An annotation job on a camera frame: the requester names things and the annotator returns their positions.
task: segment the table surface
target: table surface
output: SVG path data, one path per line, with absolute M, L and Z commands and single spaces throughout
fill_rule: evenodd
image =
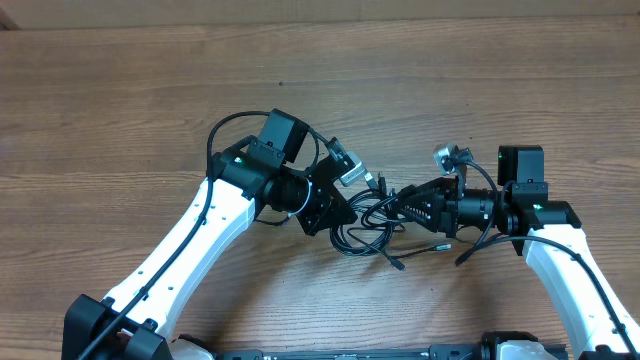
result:
M 639 16 L 0 32 L 0 358 L 58 359 L 73 300 L 118 284 L 190 203 L 216 121 L 274 107 L 395 188 L 439 176 L 438 143 L 470 147 L 492 175 L 498 145 L 542 145 L 551 197 L 572 204 L 639 319 L 638 34 Z M 215 149 L 262 121 L 228 125 Z M 307 141 L 298 164 L 311 155 Z M 445 240 L 410 226 L 393 245 Z M 339 254 L 326 231 L 255 224 L 176 333 L 218 350 L 410 348 L 490 330 L 568 342 L 510 246 L 456 268 L 466 246 L 399 272 Z

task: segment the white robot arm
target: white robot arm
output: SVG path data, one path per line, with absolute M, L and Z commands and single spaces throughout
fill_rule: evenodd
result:
M 597 277 L 634 346 L 640 348 L 640 328 L 591 256 L 584 231 L 571 225 L 545 225 L 540 230 L 531 229 L 529 235 L 549 239 L 580 254 Z M 596 351 L 598 345 L 607 345 L 615 353 L 628 351 L 596 288 L 576 261 L 557 248 L 533 241 L 525 241 L 523 256 L 547 289 L 569 335 L 575 359 L 585 351 Z
M 340 179 L 348 186 L 364 177 L 372 189 L 377 184 L 370 183 L 372 177 L 362 161 L 345 152 L 335 138 L 327 141 L 307 124 L 276 109 L 271 113 L 232 115 L 221 121 L 212 134 L 230 119 L 256 114 L 269 117 L 260 137 L 247 137 L 208 159 L 208 179 L 200 185 L 180 221 L 149 257 L 101 302 L 82 295 L 69 308 L 64 323 L 63 360 L 85 359 L 89 355 L 96 359 L 213 360 L 212 354 L 192 342 L 178 339 L 168 344 L 166 339 L 171 338 L 184 306 L 220 254 L 249 227 L 265 205 L 289 212 L 287 218 L 295 214 L 305 234 L 312 236 L 319 230 L 357 220 L 333 183 Z M 294 161 L 307 131 L 316 140 L 316 154 L 317 140 L 321 138 L 330 156 L 316 164 L 316 155 L 313 165 L 305 171 L 283 166 L 285 161 Z M 208 156 L 212 139 L 213 135 L 209 138 Z M 240 151 L 246 146 L 249 147 L 246 153 Z M 514 242 L 518 254 L 525 256 L 547 289 L 569 334 L 575 358 L 601 350 L 600 345 L 608 346 L 613 353 L 640 347 L 640 329 L 595 264 L 579 220 L 567 203 L 547 199 L 547 184 L 542 179 L 542 149 L 501 147 L 503 152 L 512 155 L 505 156 L 508 161 L 499 164 L 502 193 L 486 172 L 472 162 L 468 149 L 447 145 L 437 151 L 435 159 L 443 174 L 458 175 L 455 180 L 440 178 L 419 187 L 409 186 L 378 204 L 384 204 L 381 207 L 393 213 L 395 219 L 401 215 L 403 221 L 415 221 L 449 237 L 455 236 L 461 225 L 484 229 L 476 245 L 456 261 L 458 265 L 480 248 L 514 241 L 515 238 L 494 238 L 483 242 L 496 218 L 497 227 L 504 234 L 526 234 L 531 239 L 537 237 L 566 246 L 579 254 L 581 260 L 573 261 L 566 252 L 539 241 Z M 461 164 L 481 170 L 493 192 L 465 189 L 466 166 Z M 512 179 L 508 183 L 513 183 L 506 202 L 505 179 Z M 581 264 L 586 264 L 594 274 L 602 293 Z M 610 303 L 608 309 L 603 305 L 603 294 L 608 298 L 607 305 Z M 621 331 L 627 335 L 625 338 L 620 336 Z M 531 341 L 507 339 L 492 346 L 491 359 L 551 356 L 542 351 L 540 344 Z M 462 356 L 465 360 L 475 359 Z
M 180 221 L 149 257 L 122 283 L 107 293 L 111 308 L 120 312 L 180 246 L 197 221 L 207 197 L 205 180 Z M 143 324 L 152 319 L 155 333 L 171 338 L 178 317 L 187 301 L 209 272 L 220 254 L 245 231 L 255 214 L 255 200 L 242 197 L 242 189 L 218 179 L 213 183 L 213 196 L 206 221 L 191 242 L 164 272 L 142 301 L 127 317 Z

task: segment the black joint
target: black joint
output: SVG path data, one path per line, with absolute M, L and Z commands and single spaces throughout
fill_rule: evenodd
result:
M 249 155 L 264 157 L 269 154 L 260 155 L 260 152 L 273 152 L 273 156 L 277 159 L 274 161 L 281 159 L 282 162 L 294 162 L 308 130 L 309 125 L 304 121 L 273 109 L 258 135 L 257 142 L 252 141 L 251 144 L 254 146 L 249 148 Z
M 220 174 L 222 174 L 227 165 L 223 161 L 220 161 L 221 156 L 222 155 L 220 153 L 215 153 L 211 158 L 211 164 L 213 167 L 211 169 L 208 169 L 210 171 L 210 174 L 206 175 L 211 179 L 212 182 L 218 180 Z
M 151 332 L 154 332 L 158 328 L 158 322 L 153 319 L 147 319 L 141 326 Z
M 100 301 L 102 305 L 108 308 L 112 307 L 115 302 L 116 300 L 110 296 L 107 296 L 106 298 L 102 299 L 102 301 Z
M 329 140 L 329 142 L 325 146 L 327 148 L 327 151 L 329 152 L 329 155 L 331 155 L 333 160 L 335 160 L 336 162 L 342 162 L 344 161 L 343 159 L 348 158 L 347 152 L 335 137 L 331 138 L 331 140 Z

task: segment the wire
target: wire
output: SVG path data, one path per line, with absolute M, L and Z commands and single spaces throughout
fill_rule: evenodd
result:
M 461 242 L 461 243 L 465 243 L 465 244 L 471 244 L 471 245 L 475 244 L 475 242 L 473 242 L 473 241 L 462 240 L 462 239 L 460 239 L 460 238 L 458 237 L 458 232 L 460 232 L 460 230 L 462 230 L 462 229 L 466 229 L 466 228 L 470 228 L 470 227 L 473 227 L 473 226 L 471 226 L 471 225 L 464 225 L 464 226 L 460 226 L 460 227 L 458 228 L 458 230 L 456 230 L 456 236 L 454 237 L 454 239 L 456 239 L 457 241 L 459 241 L 459 242 Z
M 307 175 L 311 174 L 313 172 L 313 170 L 316 168 L 316 165 L 318 164 L 318 157 L 320 157 L 320 144 L 318 143 L 318 139 L 324 139 L 324 141 L 326 141 L 325 138 L 323 138 L 320 134 L 318 134 L 315 130 L 313 130 L 312 127 L 309 127 L 309 132 L 311 133 L 311 137 L 313 138 L 313 142 L 315 143 L 316 146 L 316 154 L 313 157 L 313 161 L 311 162 L 311 165 L 309 165 L 306 169 L 304 169 L 304 171 L 300 171 L 300 170 L 291 170 L 291 172 L 295 175 L 298 176 L 302 176 L 302 177 L 306 177 Z
M 291 215 L 299 214 L 302 210 L 304 210 L 305 207 L 307 207 L 307 204 L 309 203 L 309 199 L 311 198 L 311 188 L 313 187 L 313 183 L 311 182 L 311 180 L 307 178 L 305 178 L 305 180 L 307 180 L 307 184 L 309 185 L 309 189 L 307 189 L 307 198 L 304 200 L 304 203 L 298 210 L 296 210 L 295 212 L 288 213 L 287 217 L 291 217 Z
M 329 143 L 329 140 L 325 139 L 322 135 L 317 133 L 312 127 L 309 127 L 309 132 L 314 138 L 320 139 L 320 141 L 322 141 L 323 144 L 327 145 Z
M 153 274 L 151 279 L 149 279 L 149 281 L 143 287 L 141 287 L 140 290 L 138 290 L 138 293 L 122 309 L 122 311 L 120 311 L 120 314 L 118 314 L 118 316 L 116 316 L 115 319 L 113 319 L 113 321 L 111 321 L 111 323 L 109 323 L 109 325 L 107 325 L 107 327 L 105 327 L 104 330 L 102 330 L 100 334 L 98 334 L 93 339 L 93 341 L 84 349 L 84 351 L 80 354 L 80 356 L 78 356 L 78 360 L 87 359 L 87 357 L 91 355 L 91 353 L 98 347 L 98 345 L 100 345 L 100 343 L 104 340 L 104 338 L 107 337 L 109 334 L 111 334 L 116 329 L 116 327 L 120 325 L 120 323 L 125 318 L 125 316 L 136 306 L 136 304 L 149 294 L 149 289 L 151 289 L 151 287 L 153 287 L 153 285 L 158 281 L 158 279 L 160 279 L 160 277 L 171 266 L 171 264 L 175 261 L 175 259 L 177 259 L 178 256 L 180 256 L 180 253 L 182 253 L 182 250 L 184 250 L 187 247 L 187 245 L 189 245 L 189 242 L 191 241 L 191 239 L 193 239 L 195 234 L 198 232 L 200 225 L 202 225 L 202 223 L 206 220 L 207 211 L 209 210 L 209 206 L 211 205 L 211 198 L 213 196 L 213 177 L 211 176 L 213 172 L 213 162 L 212 162 L 211 150 L 213 147 L 213 137 L 215 136 L 218 129 L 220 129 L 220 127 L 222 127 L 222 125 L 226 124 L 227 122 L 239 117 L 256 116 L 256 115 L 269 116 L 269 114 L 270 113 L 264 112 L 264 111 L 239 112 L 236 114 L 229 115 L 226 118 L 220 120 L 213 127 L 213 129 L 211 129 L 211 132 L 209 133 L 209 138 L 207 139 L 207 157 L 206 157 L 207 159 L 207 170 L 206 170 L 207 197 L 206 197 L 204 206 L 202 208 L 202 211 L 200 212 L 200 215 L 198 215 L 198 218 L 196 219 L 196 223 L 193 225 L 193 227 L 191 228 L 191 231 L 189 231 L 189 234 L 187 234 L 187 236 L 182 241 L 182 243 L 180 243 L 178 248 L 167 259 L 167 261 L 165 261 L 164 264 L 162 264 L 162 266 L 160 267 L 160 269 L 158 269 L 158 271 L 155 274 Z
M 509 180 L 502 187 L 502 191 L 500 191 L 500 203 L 498 204 L 500 207 L 504 206 L 504 199 L 505 199 L 506 193 L 509 190 L 509 188 L 511 188 L 511 186 L 513 186 L 513 184 L 515 183 L 516 183 L 515 180 Z
M 484 228 L 482 235 L 480 235 L 480 237 L 476 241 L 476 244 L 479 244 L 482 241 L 484 241 L 487 235 L 489 235 L 489 231 L 491 230 L 491 228 L 493 227 L 493 223 L 495 222 L 496 204 L 498 204 L 498 188 L 496 187 L 496 184 L 493 182 L 493 179 L 491 179 L 491 176 L 489 176 L 489 174 L 480 165 L 476 164 L 473 161 L 461 161 L 460 164 L 469 165 L 472 168 L 478 170 L 478 172 L 487 180 L 487 182 L 489 183 L 489 186 L 491 186 L 491 190 L 493 190 L 493 194 L 495 196 L 495 199 L 493 202 L 494 205 L 491 208 L 491 215 L 489 216 L 489 222 L 487 223 L 487 226 Z
M 365 202 L 375 200 L 377 200 L 377 202 L 374 204 L 365 204 Z M 396 195 L 387 195 L 378 189 L 367 189 L 352 196 L 347 203 L 354 211 L 362 214 L 360 217 L 361 226 L 348 228 L 346 234 L 344 225 L 331 227 L 329 238 L 333 247 L 347 256 L 371 256 L 380 254 L 387 258 L 391 265 L 398 270 L 404 270 L 405 268 L 399 259 L 408 258 L 427 251 L 443 251 L 448 249 L 440 244 L 401 255 L 389 254 L 387 247 L 391 242 L 393 234 L 405 232 L 406 228 L 403 223 L 408 222 L 405 219 L 390 217 L 391 212 L 389 205 L 396 200 Z M 380 232 L 380 235 L 369 243 L 356 236 L 354 231 L 377 231 Z M 353 246 L 349 242 L 349 239 L 355 240 L 363 246 Z
M 480 243 L 480 244 L 477 244 L 476 246 L 474 246 L 472 249 L 470 249 L 469 257 L 471 255 L 473 255 L 475 252 L 477 252 L 479 250 L 482 250 L 484 248 L 487 248 L 487 247 L 489 247 L 491 245 L 505 243 L 505 242 L 512 242 L 512 241 L 535 241 L 535 242 L 540 242 L 540 243 L 552 246 L 552 247 L 554 247 L 556 249 L 562 250 L 563 252 L 565 252 L 569 256 L 571 256 L 571 258 L 573 260 L 575 260 L 578 264 L 580 264 L 582 269 L 585 271 L 585 273 L 589 277 L 589 280 L 591 280 L 591 283 L 593 283 L 593 287 L 596 289 L 596 292 L 600 296 L 600 300 L 602 300 L 602 304 L 606 308 L 607 313 L 609 314 L 609 317 L 611 318 L 611 321 L 613 322 L 616 330 L 618 331 L 618 334 L 622 338 L 622 341 L 624 342 L 625 346 L 627 347 L 629 352 L 632 354 L 634 359 L 636 359 L 636 360 L 639 359 L 638 353 L 636 352 L 636 349 L 633 346 L 633 342 L 631 341 L 631 338 L 629 338 L 629 334 L 626 331 L 626 327 L 620 321 L 620 318 L 618 318 L 618 315 L 616 314 L 615 310 L 613 309 L 613 305 L 611 305 L 611 301 L 609 300 L 609 297 L 607 297 L 607 294 L 604 291 L 604 288 L 602 287 L 602 284 L 600 284 L 600 281 L 598 281 L 598 278 L 596 277 L 595 273 L 589 267 L 589 265 L 586 263 L 586 261 L 584 261 L 582 256 L 580 256 L 580 254 L 574 252 L 573 250 L 569 249 L 568 247 L 566 247 L 566 246 L 564 246 L 562 244 L 559 244 L 559 243 L 557 243 L 555 241 L 552 241 L 552 240 L 549 240 L 549 239 L 545 239 L 545 238 L 541 238 L 541 237 L 537 237 L 537 236 L 506 236 L 506 237 L 499 237 L 500 235 L 501 234 L 496 234 L 496 235 L 493 236 L 493 239 L 487 240 L 487 241 L 485 241 L 483 243 Z M 456 266 L 462 265 L 462 263 L 464 263 L 464 261 L 466 261 L 469 257 L 467 257 L 466 259 L 463 259 L 462 261 L 456 260 Z
M 284 224 L 286 224 L 287 222 L 289 222 L 289 220 L 291 220 L 290 216 L 287 216 L 286 218 L 280 220 L 280 221 L 266 221 L 266 220 L 260 220 L 260 219 L 254 219 L 253 221 L 258 222 L 260 224 L 265 224 L 265 225 L 271 225 L 271 226 L 282 226 Z

